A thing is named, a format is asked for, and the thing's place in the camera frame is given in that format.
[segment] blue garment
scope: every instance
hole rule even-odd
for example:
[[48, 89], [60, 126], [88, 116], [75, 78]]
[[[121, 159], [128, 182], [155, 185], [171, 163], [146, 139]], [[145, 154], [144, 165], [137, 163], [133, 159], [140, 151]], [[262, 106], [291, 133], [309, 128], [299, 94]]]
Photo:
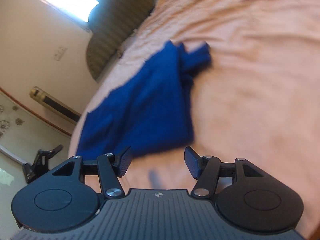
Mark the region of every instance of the blue garment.
[[168, 41], [125, 85], [87, 114], [77, 155], [94, 160], [131, 146], [133, 157], [193, 141], [192, 77], [211, 62], [209, 46], [187, 53]]

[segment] floor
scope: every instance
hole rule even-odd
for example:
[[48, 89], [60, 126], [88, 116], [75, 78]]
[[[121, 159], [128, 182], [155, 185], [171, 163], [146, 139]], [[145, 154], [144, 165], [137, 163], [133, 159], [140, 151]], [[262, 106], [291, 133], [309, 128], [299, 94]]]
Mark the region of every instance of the floor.
[[[68, 158], [70, 138], [36, 119], [0, 93], [0, 145], [29, 163], [39, 149], [62, 144], [63, 150], [51, 159], [53, 168]], [[18, 226], [11, 213], [14, 195], [26, 185], [22, 166], [0, 153], [0, 239], [8, 239]]]

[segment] wrinkled fabric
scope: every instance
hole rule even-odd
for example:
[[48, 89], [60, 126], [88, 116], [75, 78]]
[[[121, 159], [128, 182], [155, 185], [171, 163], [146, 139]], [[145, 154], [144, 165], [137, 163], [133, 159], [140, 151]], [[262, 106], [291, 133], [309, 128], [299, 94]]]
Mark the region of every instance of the wrinkled fabric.
[[171, 41], [125, 85], [113, 90], [87, 118], [77, 155], [95, 160], [128, 146], [133, 157], [192, 143], [192, 78], [211, 63], [209, 47], [186, 53]]
[[[211, 47], [214, 68], [191, 91], [192, 147], [223, 162], [244, 157], [295, 190], [304, 202], [297, 230], [310, 236], [320, 221], [320, 0], [158, 0], [86, 112], [168, 39]], [[183, 148], [134, 160], [125, 178], [151, 188], [151, 170], [165, 188], [195, 184]]]

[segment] beige wall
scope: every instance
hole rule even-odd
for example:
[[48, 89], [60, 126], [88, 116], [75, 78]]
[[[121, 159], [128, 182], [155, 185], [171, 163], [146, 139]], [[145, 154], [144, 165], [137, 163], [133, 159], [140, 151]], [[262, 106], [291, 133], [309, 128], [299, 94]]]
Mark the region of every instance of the beige wall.
[[[0, 0], [0, 86], [50, 122], [73, 125], [32, 100], [38, 86], [82, 113], [98, 89], [85, 61], [91, 34], [40, 0]], [[60, 61], [55, 50], [68, 48]]]

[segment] blue fabric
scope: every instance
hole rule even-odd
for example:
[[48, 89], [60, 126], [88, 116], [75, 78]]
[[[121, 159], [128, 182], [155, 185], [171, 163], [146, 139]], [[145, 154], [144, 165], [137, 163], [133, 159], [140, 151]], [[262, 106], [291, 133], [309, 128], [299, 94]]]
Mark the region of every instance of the blue fabric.
[[137, 157], [191, 143], [192, 78], [210, 62], [207, 44], [186, 53], [183, 44], [167, 42], [131, 80], [87, 114], [77, 155], [94, 160], [131, 146]]

